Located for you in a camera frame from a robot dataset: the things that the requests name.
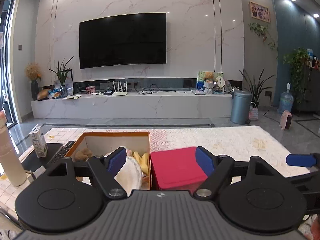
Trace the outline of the pink white crochet toy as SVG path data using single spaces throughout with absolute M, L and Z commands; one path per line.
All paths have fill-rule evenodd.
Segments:
M 127 149 L 126 149 L 126 155 L 127 155 L 128 157 L 131 157 L 131 156 L 133 155 L 133 152 L 127 148 Z

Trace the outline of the yellow cleaning cloth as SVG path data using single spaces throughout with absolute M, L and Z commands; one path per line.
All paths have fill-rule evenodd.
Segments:
M 133 157 L 139 163 L 141 171 L 148 176 L 150 174 L 149 170 L 149 154 L 146 152 L 142 156 L 138 152 L 133 153 Z

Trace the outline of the orange cardboard box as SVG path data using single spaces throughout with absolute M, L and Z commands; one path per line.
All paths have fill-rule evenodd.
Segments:
M 83 149 L 90 150 L 93 155 L 108 156 L 119 147 L 138 152 L 140 156 L 146 152 L 150 155 L 149 135 L 149 132 L 85 132 L 75 141 L 66 156 L 75 161 L 76 154 Z M 151 185 L 150 176 L 143 173 L 141 189 L 149 190 Z

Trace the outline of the red lidded plastic container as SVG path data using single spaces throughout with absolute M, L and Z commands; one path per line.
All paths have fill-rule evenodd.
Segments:
M 152 152 L 152 188 L 160 191 L 188 190 L 193 193 L 207 175 L 195 157 L 196 147 Z

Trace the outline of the pink space heater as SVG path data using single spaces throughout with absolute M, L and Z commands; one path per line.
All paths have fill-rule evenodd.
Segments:
M 280 119 L 280 127 L 282 130 L 289 130 L 292 123 L 292 114 L 285 110 L 283 111 Z

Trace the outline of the white lace tablecloth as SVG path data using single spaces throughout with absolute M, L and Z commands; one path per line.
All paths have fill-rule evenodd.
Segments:
M 89 129 L 52 128 L 44 136 L 47 143 L 65 144 L 76 141 L 85 132 L 149 132 L 150 153 L 203 146 L 212 154 L 225 154 L 235 160 L 248 161 L 257 155 L 271 164 L 284 177 L 305 174 L 305 167 L 286 164 L 289 151 L 259 126 L 178 128 L 178 129 Z

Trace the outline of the woven pastel basket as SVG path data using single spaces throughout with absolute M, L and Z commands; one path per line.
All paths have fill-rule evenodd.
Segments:
M 249 121 L 257 121 L 259 119 L 258 107 L 253 101 L 250 104 L 248 119 Z

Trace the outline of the milk carton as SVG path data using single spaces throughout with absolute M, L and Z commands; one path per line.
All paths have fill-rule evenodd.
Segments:
M 41 126 L 37 124 L 29 133 L 29 137 L 33 143 L 33 147 L 38 158 L 47 156 L 48 146 L 45 141 L 44 135 L 41 132 Z

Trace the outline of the white wifi router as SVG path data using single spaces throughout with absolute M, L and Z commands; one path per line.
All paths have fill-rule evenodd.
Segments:
M 113 81 L 113 93 L 112 96 L 126 96 L 127 95 L 127 81 L 124 83 L 117 81 L 115 83 Z

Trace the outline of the green picture board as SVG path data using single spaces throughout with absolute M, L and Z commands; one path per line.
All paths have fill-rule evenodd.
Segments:
M 223 72 L 197 71 L 196 90 L 206 94 L 222 93 L 225 91 Z

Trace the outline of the tall leafy plant on cabinet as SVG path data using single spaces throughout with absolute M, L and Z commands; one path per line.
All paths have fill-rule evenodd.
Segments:
M 290 83 L 292 95 L 296 105 L 303 102 L 304 97 L 304 72 L 310 64 L 310 56 L 305 48 L 294 49 L 291 53 L 284 55 L 283 63 L 290 67 Z

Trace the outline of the dried flowers in vase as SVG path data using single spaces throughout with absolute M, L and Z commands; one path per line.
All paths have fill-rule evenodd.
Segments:
M 31 96 L 33 100 L 37 100 L 37 95 L 40 92 L 38 80 L 41 80 L 41 72 L 38 63 L 29 63 L 25 68 L 25 75 L 31 81 Z

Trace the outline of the hanging ivy plant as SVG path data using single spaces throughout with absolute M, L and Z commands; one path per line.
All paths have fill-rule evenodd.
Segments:
M 267 44 L 272 51 L 278 52 L 278 41 L 272 37 L 268 31 L 268 26 L 255 22 L 249 23 L 248 26 L 250 31 L 261 38 L 262 42 Z

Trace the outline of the black wall television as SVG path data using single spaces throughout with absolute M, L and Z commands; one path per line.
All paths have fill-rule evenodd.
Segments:
M 166 62 L 164 12 L 117 15 L 79 23 L 80 69 Z

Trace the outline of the framed wall picture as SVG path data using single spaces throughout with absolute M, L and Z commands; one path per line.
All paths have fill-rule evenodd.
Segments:
M 270 11 L 268 7 L 265 7 L 263 5 L 250 1 L 249 9 L 250 9 L 252 18 L 256 20 L 261 20 L 266 23 L 271 22 L 271 16 L 270 16 Z

